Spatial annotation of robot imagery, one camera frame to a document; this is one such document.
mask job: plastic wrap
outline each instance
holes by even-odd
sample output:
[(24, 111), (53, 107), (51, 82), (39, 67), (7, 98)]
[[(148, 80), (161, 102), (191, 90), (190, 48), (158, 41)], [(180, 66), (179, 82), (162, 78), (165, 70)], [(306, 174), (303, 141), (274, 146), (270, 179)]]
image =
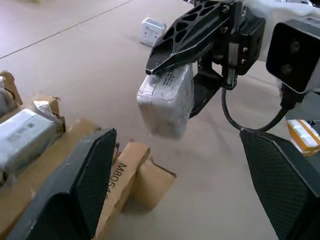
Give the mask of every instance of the plastic wrap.
[(0, 191), (15, 182), (64, 133), (64, 123), (48, 101), (33, 101), (0, 124)]
[(150, 134), (181, 138), (194, 106), (192, 64), (160, 76), (148, 75), (137, 93), (137, 102)]
[(147, 17), (141, 24), (140, 41), (146, 45), (153, 46), (167, 29), (167, 25)]
[(0, 118), (17, 107), (14, 96), (4, 87), (4, 80), (5, 78), (0, 76)]

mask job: tan floor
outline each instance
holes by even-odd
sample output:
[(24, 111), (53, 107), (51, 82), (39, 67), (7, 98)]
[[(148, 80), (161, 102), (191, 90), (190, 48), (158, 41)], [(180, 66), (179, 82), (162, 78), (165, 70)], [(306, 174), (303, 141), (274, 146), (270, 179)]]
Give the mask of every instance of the tan floor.
[[(130, 201), (111, 239), (275, 240), (220, 93), (180, 141), (150, 137), (140, 116), (136, 92), (150, 52), (139, 43), (141, 22), (149, 15), (170, 25), (191, 7), (181, 0), (0, 0), (0, 69), (14, 74), (24, 100), (59, 96), (68, 122), (83, 116), (116, 127), (120, 141), (151, 145), (155, 160), (177, 173), (153, 211)], [(258, 62), (227, 102), (235, 120), (256, 128), (279, 110), (278, 95)], [(283, 122), (272, 132), (287, 134)]]

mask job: black padded panel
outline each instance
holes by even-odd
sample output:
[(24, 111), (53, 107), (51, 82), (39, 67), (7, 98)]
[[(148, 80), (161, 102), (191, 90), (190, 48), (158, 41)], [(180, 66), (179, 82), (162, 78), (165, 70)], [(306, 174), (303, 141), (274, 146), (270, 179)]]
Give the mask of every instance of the black padded panel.
[(71, 192), (81, 208), (90, 238), (95, 236), (104, 206), (115, 144), (115, 132), (97, 141)]
[(279, 240), (301, 239), (313, 219), (317, 174), (289, 141), (265, 132), (240, 133), (252, 182)]

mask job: white package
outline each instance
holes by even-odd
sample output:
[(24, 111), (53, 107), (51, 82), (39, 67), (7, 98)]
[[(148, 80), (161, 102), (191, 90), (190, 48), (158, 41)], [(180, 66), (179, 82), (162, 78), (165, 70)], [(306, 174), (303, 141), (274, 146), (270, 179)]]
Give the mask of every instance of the white package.
[(59, 120), (38, 110), (25, 108), (0, 124), (0, 192), (63, 134)]
[(153, 46), (158, 38), (160, 38), (167, 29), (167, 25), (162, 22), (156, 22), (147, 17), (141, 24), (140, 41), (149, 46)]
[(137, 93), (137, 102), (150, 134), (181, 138), (194, 106), (192, 64), (161, 76), (146, 76)]

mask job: black cable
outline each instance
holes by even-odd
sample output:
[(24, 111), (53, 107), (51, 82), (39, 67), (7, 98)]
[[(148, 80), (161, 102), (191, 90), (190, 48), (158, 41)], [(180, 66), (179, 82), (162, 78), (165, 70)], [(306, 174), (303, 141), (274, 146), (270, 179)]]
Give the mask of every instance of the black cable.
[[(223, 109), (223, 113), (226, 117), (226, 119), (228, 120), (228, 122), (234, 126), (236, 129), (241, 130), (244, 127), (239, 125), (238, 123), (236, 123), (230, 116), (228, 108), (227, 108), (227, 102), (226, 102), (226, 94), (227, 94), (227, 90), (225, 88), (222, 89), (222, 94), (221, 94), (221, 101), (222, 101), (222, 109)], [(280, 111), (278, 112), (278, 114), (274, 117), (274, 119), (272, 119), (271, 122), (269, 122), (267, 125), (255, 129), (256, 131), (262, 131), (262, 132), (266, 132), (268, 130), (270, 130), (271, 128), (273, 128), (277, 123), (280, 122), (280, 120), (286, 115), (286, 113), (290, 110), (290, 107), (286, 107), (285, 105), (280, 109)]]

